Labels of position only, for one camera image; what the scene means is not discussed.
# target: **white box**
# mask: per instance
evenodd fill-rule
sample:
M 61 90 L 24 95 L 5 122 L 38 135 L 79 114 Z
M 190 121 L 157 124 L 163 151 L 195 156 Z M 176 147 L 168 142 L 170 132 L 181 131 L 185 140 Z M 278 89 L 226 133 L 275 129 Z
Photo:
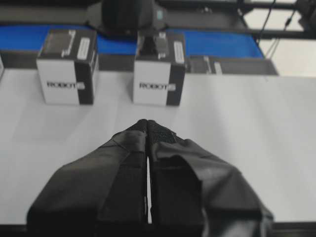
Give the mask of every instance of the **white box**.
M 98 77 L 97 34 L 54 29 L 37 58 L 46 103 L 93 104 Z
M 183 34 L 140 32 L 134 62 L 133 102 L 179 105 L 185 70 Z

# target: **black fabric cover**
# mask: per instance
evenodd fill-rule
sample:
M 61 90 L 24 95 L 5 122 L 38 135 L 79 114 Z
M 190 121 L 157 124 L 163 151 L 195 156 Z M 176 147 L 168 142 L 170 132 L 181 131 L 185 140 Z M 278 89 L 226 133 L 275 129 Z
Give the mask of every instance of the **black fabric cover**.
M 58 169 L 31 206 L 39 236 L 103 236 L 142 230 L 147 221 L 146 121 Z
M 149 27 L 153 23 L 153 4 L 153 0 L 103 0 L 103 24 L 116 30 Z
M 160 234 L 263 237 L 272 214 L 240 171 L 148 121 L 152 216 Z

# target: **white table surface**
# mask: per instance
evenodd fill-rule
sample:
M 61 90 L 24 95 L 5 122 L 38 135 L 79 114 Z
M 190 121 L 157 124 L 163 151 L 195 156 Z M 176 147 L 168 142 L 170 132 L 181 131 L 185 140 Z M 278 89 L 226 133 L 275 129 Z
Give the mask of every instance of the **white table surface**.
M 138 119 L 236 165 L 276 221 L 316 220 L 316 79 L 186 76 L 179 107 L 134 105 L 132 74 L 102 72 L 93 106 L 43 100 L 37 72 L 0 81 L 0 224 L 24 224 L 53 172 Z

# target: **white wall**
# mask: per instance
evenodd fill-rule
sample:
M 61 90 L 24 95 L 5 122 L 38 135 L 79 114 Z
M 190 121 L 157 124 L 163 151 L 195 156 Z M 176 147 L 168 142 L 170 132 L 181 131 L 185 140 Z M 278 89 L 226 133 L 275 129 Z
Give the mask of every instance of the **white wall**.
M 277 0 L 276 2 L 294 2 L 293 0 Z M 283 29 L 292 11 L 272 10 L 266 29 Z M 268 11 L 254 10 L 245 19 L 252 28 L 262 28 Z M 295 13 L 288 30 L 302 29 L 298 23 L 300 14 Z M 260 47 L 266 53 L 272 40 L 261 40 Z M 273 62 L 281 76 L 316 77 L 316 40 L 282 39 L 273 56 Z

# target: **barcode label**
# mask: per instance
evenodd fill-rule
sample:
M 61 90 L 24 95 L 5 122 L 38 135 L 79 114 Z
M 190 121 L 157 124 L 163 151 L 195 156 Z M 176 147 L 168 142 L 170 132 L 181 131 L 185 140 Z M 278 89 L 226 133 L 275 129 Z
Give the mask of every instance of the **barcode label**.
M 174 56 L 176 63 L 184 63 L 183 45 L 179 41 L 174 42 Z
M 77 58 L 80 60 L 86 60 L 88 56 L 90 46 L 90 39 L 89 38 L 81 38 L 78 55 Z

